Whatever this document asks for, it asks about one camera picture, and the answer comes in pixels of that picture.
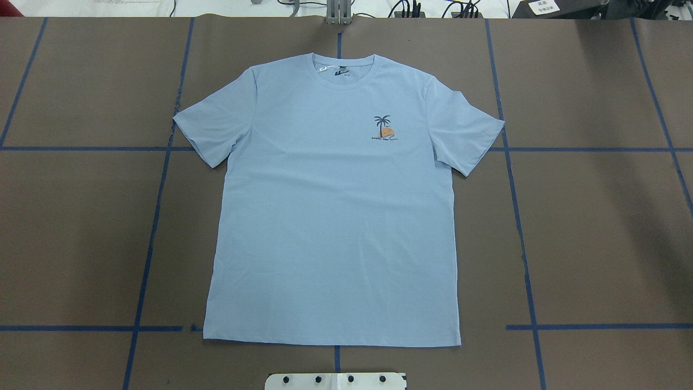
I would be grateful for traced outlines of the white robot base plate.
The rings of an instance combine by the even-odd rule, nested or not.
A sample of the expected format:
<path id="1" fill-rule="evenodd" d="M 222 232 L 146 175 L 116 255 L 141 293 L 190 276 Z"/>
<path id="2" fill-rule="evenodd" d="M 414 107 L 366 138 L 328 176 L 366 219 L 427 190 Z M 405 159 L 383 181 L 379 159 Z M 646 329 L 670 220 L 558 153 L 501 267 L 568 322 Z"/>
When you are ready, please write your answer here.
<path id="1" fill-rule="evenodd" d="M 265 389 L 407 389 L 405 373 L 277 373 L 265 380 Z"/>

